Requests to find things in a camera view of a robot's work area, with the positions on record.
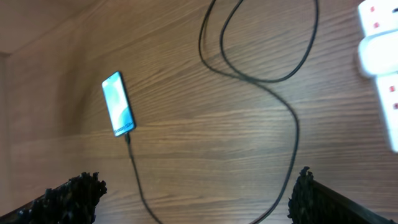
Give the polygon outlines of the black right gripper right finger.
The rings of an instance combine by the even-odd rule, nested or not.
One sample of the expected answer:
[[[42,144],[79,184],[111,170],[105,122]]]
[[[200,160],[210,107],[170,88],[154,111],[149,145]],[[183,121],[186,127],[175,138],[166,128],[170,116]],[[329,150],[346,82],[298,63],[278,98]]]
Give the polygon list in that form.
[[[304,167],[288,202],[293,224],[395,224],[314,179]]]

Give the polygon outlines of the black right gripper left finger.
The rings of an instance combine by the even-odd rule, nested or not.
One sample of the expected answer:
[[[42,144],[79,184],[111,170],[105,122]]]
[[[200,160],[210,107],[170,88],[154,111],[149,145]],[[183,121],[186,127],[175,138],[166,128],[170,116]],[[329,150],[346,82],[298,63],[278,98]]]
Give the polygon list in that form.
[[[100,198],[107,193],[98,173],[81,173],[39,198],[1,217],[1,224],[92,224]]]

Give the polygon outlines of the Galaxy S24+ smartphone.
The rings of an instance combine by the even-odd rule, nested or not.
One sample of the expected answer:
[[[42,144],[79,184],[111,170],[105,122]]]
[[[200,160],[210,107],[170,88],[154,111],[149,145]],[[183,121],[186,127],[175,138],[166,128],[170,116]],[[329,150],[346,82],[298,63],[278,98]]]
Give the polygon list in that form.
[[[122,136],[136,128],[131,105],[120,71],[114,72],[101,84],[115,137]]]

